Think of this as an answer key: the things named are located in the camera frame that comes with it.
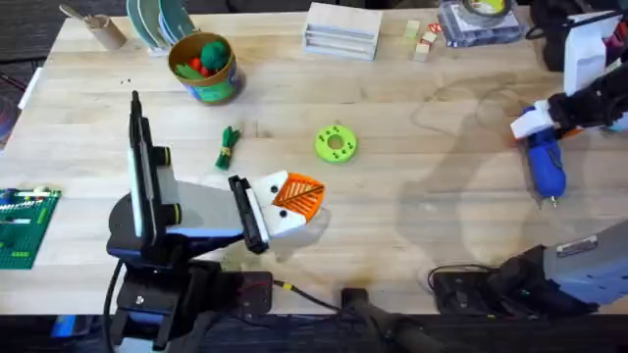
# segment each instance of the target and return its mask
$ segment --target wooden table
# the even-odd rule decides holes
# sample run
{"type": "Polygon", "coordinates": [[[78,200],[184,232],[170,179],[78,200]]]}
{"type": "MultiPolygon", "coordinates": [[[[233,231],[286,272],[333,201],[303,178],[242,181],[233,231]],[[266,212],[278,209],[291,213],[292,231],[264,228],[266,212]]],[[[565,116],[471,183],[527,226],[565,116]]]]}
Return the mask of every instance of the wooden table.
{"type": "MultiPolygon", "coordinates": [[[[508,125],[522,107],[558,91],[533,44],[471,49],[435,44],[427,63],[409,60],[407,20],[434,10],[387,11],[375,62],[306,54],[305,14],[194,16],[223,34],[246,74],[235,102],[206,107],[152,59],[126,18],[130,42],[106,52],[67,20],[1,160],[1,186],[63,189],[35,266],[0,273],[0,313],[99,313],[116,260],[107,220],[129,190],[126,147],[131,91],[140,92],[155,143],[170,145],[179,179],[227,188],[227,177],[299,172],[327,185],[321,215],[263,256],[235,245],[208,258],[227,269],[266,269],[338,303],[364,286],[390,311],[436,313],[424,277],[435,265],[498,265],[538,243],[572,240],[628,214],[626,136],[591,130],[561,142],[569,178],[558,208],[540,210],[508,125]],[[318,159],[316,131],[351,128],[356,156],[318,159]],[[213,166],[223,128],[243,139],[227,173],[213,166]]],[[[323,312],[276,291],[275,313],[323,312]]],[[[605,312],[628,313],[623,300],[605,312]]]]}

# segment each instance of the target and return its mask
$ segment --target small green bundle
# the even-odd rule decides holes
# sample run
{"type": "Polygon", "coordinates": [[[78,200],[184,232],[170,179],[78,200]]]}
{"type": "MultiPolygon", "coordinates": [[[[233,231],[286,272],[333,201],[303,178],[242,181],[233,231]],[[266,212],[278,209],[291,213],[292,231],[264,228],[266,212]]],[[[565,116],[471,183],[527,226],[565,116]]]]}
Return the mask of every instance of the small green bundle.
{"type": "Polygon", "coordinates": [[[213,41],[205,44],[200,52],[200,62],[209,70],[220,71],[229,61],[229,50],[223,42],[213,41]]]}
{"type": "Polygon", "coordinates": [[[223,143],[220,147],[220,155],[216,160],[216,167],[222,171],[226,171],[229,168],[229,163],[232,159],[232,150],[239,140],[239,130],[234,130],[231,126],[227,126],[223,131],[223,143]]]}

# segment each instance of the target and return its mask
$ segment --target green toy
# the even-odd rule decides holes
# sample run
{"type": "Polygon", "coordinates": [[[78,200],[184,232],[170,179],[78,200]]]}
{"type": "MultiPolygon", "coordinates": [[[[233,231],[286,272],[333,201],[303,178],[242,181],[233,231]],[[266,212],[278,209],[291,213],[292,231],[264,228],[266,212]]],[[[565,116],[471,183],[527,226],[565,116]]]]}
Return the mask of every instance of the green toy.
{"type": "Polygon", "coordinates": [[[213,41],[205,44],[200,52],[200,62],[209,70],[220,71],[229,61],[229,50],[223,42],[213,41]]]}
{"type": "Polygon", "coordinates": [[[344,126],[326,126],[318,131],[314,148],[319,157],[330,163],[344,163],[353,157],[357,141],[344,126]]]}
{"type": "Polygon", "coordinates": [[[227,126],[223,131],[223,143],[220,147],[220,155],[218,155],[216,160],[218,169],[226,171],[229,168],[229,163],[232,160],[232,151],[239,140],[239,135],[239,130],[234,130],[231,126],[227,126]]]}
{"type": "Polygon", "coordinates": [[[188,64],[177,65],[177,75],[187,79],[204,79],[205,76],[201,75],[197,70],[191,68],[188,64]]]}

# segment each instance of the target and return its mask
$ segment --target green ball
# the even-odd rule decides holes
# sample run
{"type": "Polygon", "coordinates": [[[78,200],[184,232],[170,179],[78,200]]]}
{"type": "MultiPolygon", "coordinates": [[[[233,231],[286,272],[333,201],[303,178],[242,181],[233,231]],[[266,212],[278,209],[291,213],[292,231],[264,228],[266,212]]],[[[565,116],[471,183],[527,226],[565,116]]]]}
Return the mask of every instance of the green ball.
{"type": "Polygon", "coordinates": [[[200,52],[200,62],[206,69],[219,71],[229,61],[227,47],[220,41],[205,44],[200,52]]]}

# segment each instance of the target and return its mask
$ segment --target white box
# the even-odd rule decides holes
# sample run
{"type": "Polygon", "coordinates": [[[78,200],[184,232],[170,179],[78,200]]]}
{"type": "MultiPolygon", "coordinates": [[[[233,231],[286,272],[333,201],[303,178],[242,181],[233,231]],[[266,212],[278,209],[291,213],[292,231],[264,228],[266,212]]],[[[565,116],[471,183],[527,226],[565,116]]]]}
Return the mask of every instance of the white box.
{"type": "Polygon", "coordinates": [[[373,61],[382,12],[313,2],[303,30],[303,50],[373,61]]]}

